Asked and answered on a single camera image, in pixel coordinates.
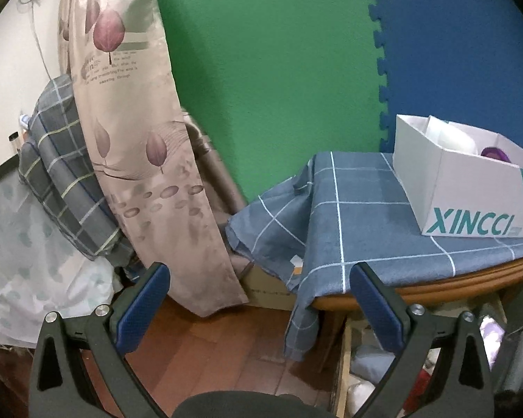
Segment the purple underwear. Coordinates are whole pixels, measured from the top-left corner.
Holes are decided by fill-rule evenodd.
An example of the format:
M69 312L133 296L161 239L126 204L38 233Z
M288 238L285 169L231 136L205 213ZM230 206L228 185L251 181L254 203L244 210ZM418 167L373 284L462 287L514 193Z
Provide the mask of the purple underwear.
M493 158L493 160L497 160L497 161L503 161L503 162L507 162L507 163L511 162L509 156L505 152L503 152L503 150L501 148L496 147L496 146L485 147L481 151L481 156Z

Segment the green foam mat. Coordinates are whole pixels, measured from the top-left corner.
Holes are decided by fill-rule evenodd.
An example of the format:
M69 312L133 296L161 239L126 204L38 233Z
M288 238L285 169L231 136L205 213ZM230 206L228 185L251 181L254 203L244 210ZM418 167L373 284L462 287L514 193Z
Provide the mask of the green foam mat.
M247 200L386 134L371 0L158 0L177 93Z

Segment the beige floral curtain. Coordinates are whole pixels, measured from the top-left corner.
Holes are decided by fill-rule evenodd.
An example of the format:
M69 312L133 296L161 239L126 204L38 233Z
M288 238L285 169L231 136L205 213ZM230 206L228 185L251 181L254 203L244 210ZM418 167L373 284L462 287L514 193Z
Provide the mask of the beige floral curtain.
M60 0L59 61L120 229L170 297L207 317L247 303L248 260L225 228L245 201L207 133L181 106L158 0Z

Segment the black office chair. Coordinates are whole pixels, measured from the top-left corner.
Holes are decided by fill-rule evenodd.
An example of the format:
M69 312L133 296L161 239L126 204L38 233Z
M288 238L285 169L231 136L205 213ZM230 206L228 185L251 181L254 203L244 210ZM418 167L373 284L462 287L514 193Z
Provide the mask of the black office chair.
M242 390L218 390L189 397L179 404L172 417L334 417L334 414L309 406L298 398Z

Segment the white patterned bedsheet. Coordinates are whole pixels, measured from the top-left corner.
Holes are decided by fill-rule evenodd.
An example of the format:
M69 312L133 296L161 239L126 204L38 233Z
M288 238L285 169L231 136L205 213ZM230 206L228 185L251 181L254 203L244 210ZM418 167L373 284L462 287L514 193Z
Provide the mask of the white patterned bedsheet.
M74 248L16 172L0 177L0 345L33 348L49 312L87 316L121 287L110 262Z

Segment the white XINCCI shoe box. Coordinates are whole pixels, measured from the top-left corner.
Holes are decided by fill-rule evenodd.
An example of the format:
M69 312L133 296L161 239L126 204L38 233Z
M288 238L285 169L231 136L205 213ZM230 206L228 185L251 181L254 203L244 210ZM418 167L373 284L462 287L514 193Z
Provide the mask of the white XINCCI shoe box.
M488 146L511 162L482 157ZM523 238L523 148L505 136L400 114L393 168L422 234Z

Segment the wooden nightstand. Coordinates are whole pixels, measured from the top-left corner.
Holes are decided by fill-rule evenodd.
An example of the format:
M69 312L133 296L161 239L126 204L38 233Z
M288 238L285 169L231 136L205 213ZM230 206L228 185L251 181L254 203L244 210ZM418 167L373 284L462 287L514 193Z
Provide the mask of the wooden nightstand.
M407 304L431 306L494 293L521 283L523 258L472 274L401 287L396 292Z

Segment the light blue underwear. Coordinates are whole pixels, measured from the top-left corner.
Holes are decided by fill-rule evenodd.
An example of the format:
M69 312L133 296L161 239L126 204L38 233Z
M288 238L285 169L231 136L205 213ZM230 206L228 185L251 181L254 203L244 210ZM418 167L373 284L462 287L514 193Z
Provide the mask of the light blue underwear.
M350 372L377 385L384 378L395 355L372 345L360 345L351 356Z

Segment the blue foam mat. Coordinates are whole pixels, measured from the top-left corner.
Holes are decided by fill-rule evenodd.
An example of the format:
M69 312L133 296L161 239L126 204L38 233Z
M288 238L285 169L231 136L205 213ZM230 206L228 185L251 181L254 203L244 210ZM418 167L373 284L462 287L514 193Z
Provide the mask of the blue foam mat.
M369 16L384 51L381 150L399 114L499 132L523 147L523 14L513 0L376 0Z

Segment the cardboard box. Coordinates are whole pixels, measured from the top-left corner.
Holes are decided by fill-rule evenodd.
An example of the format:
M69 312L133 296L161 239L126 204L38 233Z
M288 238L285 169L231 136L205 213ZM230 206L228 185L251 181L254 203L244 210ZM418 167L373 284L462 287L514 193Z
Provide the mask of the cardboard box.
M251 267L242 276L241 283L251 307L291 311L295 306L296 296L280 279L263 272L259 266Z

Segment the wooden drawer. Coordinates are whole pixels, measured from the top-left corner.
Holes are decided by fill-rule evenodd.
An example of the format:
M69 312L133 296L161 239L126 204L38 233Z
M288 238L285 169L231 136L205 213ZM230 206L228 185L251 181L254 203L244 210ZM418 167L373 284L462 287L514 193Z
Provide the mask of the wooden drawer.
M336 379L332 390L331 410L337 417L348 417L346 413L347 392L350 385L362 378L350 372L350 362L353 352L360 345L372 345L381 348L373 329L361 311L351 311L347 314L341 336L341 351L336 370ZM405 403L399 410L398 417L410 416L421 409L427 402L427 390L437 371L437 362L441 350L447 347L446 342L435 342L425 358L421 373L413 385Z

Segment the blue checked cloth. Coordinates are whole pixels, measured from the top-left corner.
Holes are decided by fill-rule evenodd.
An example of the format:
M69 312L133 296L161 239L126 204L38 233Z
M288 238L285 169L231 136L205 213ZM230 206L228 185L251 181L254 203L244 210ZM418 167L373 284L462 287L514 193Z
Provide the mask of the blue checked cloth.
M255 198L228 222L238 254L296 295L286 358L314 346L317 297L349 292L349 270L365 261L388 286L462 276L523 258L523 239L421 235L408 199L380 153L323 152L294 177Z

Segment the grey plaid pillow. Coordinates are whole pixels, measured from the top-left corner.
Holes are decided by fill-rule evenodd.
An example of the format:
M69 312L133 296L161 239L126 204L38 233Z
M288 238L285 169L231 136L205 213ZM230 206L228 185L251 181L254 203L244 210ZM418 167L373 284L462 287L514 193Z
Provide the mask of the grey plaid pillow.
M134 255L99 185L68 75L37 99L20 150L20 178L63 235L84 256L125 267Z

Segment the white underwear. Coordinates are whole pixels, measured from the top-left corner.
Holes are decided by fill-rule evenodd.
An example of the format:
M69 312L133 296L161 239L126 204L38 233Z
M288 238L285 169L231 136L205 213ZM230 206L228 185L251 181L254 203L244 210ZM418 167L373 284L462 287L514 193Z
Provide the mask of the white underwear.
M347 401L346 401L346 413L347 416L353 417L365 402L373 394L375 386L366 380L359 380L352 384L348 388Z

